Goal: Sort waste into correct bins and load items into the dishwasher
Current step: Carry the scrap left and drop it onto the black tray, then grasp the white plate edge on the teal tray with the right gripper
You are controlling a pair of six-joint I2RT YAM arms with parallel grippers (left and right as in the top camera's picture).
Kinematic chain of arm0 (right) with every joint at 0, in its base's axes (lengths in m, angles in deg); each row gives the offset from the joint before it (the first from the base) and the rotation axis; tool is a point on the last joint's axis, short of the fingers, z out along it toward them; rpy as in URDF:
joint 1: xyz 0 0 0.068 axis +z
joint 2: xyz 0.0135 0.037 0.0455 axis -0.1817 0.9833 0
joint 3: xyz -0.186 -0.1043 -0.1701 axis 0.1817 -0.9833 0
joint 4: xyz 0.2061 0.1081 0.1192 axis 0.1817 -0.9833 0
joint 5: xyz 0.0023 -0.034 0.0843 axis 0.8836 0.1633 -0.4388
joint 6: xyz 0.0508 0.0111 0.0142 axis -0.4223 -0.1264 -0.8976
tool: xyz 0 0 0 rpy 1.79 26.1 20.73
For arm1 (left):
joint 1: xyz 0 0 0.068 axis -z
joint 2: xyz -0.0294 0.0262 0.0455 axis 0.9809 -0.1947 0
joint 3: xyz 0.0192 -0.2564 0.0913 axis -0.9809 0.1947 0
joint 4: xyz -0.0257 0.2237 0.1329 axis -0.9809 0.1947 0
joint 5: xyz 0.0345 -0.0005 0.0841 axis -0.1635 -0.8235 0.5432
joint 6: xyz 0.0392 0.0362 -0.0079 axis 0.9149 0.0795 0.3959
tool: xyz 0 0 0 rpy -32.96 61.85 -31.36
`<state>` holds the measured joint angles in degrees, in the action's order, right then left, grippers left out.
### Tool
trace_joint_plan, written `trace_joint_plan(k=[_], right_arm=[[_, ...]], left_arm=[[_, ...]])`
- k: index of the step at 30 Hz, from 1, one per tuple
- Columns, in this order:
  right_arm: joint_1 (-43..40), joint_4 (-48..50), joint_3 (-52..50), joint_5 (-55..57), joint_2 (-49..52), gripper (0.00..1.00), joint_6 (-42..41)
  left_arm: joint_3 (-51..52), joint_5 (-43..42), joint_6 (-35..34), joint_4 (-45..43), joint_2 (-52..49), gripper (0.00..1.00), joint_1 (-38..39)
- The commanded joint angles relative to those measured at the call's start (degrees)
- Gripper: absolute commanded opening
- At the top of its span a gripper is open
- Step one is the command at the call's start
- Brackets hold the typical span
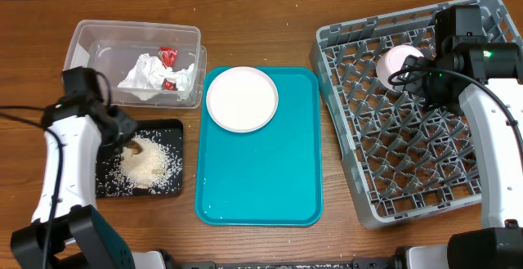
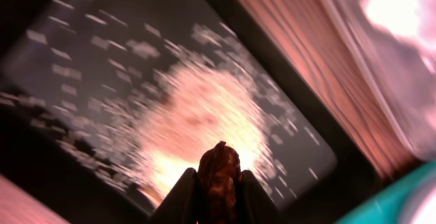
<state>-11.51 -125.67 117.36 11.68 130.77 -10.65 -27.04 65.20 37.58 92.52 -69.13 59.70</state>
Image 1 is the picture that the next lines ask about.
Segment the brown food scrap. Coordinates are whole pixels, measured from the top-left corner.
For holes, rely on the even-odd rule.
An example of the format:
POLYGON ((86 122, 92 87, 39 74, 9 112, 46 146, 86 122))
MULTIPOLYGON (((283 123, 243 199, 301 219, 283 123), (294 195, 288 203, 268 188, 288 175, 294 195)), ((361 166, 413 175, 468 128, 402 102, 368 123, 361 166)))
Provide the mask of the brown food scrap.
POLYGON ((134 141, 130 140, 123 146, 123 154, 124 155, 139 155, 143 152, 142 146, 134 141))

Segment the white napkin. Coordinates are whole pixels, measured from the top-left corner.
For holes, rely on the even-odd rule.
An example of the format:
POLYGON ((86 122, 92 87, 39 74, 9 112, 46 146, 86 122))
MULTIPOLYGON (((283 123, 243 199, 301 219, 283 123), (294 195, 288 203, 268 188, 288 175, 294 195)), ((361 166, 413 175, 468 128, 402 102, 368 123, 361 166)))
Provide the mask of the white napkin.
POLYGON ((120 88, 161 90, 166 75, 172 68, 165 67, 157 56, 141 54, 127 77, 118 84, 120 88))
POLYGON ((162 89, 176 92, 181 99, 187 99, 194 86, 195 66, 190 64, 188 68, 173 71, 167 68, 163 72, 162 89))

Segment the pink bowl with rice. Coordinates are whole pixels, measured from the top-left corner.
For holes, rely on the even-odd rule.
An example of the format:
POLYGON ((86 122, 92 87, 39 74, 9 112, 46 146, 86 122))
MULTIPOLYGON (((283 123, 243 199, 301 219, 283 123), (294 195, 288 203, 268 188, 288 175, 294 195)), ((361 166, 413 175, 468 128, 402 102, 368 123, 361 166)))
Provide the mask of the pink bowl with rice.
POLYGON ((384 87, 389 90, 394 90, 393 86, 389 84, 388 78, 402 69, 405 59, 408 56, 421 57, 423 54, 416 47, 399 45, 393 47, 379 58, 376 65, 376 74, 384 87))

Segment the pink round plate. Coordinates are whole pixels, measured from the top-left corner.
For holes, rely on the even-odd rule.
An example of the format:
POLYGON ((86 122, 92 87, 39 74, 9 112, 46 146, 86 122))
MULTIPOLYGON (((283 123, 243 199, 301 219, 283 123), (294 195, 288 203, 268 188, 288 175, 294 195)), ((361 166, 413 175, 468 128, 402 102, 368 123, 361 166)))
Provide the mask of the pink round plate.
POLYGON ((212 120, 230 132, 254 132, 274 117, 279 105, 275 82, 260 69, 226 69, 211 81, 206 106, 212 120))

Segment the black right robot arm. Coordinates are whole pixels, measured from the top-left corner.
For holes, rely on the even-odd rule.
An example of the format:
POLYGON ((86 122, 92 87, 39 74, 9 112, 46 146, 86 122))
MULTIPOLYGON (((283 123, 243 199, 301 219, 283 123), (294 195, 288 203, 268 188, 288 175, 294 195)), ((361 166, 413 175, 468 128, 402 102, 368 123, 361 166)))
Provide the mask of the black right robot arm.
POLYGON ((515 43, 460 43, 431 61, 407 56, 388 79, 429 105, 465 116, 481 184, 480 230, 406 249, 404 268, 522 266, 522 51, 515 43))

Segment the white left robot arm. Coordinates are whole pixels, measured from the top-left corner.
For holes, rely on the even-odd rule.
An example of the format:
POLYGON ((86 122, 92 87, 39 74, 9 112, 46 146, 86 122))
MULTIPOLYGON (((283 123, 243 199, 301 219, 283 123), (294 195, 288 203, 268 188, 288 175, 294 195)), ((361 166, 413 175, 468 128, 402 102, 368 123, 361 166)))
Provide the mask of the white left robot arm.
POLYGON ((121 150, 137 123, 99 97, 62 97, 44 110, 47 161, 29 226, 11 235, 23 268, 171 268, 162 250, 134 253, 96 209, 100 146, 121 150))

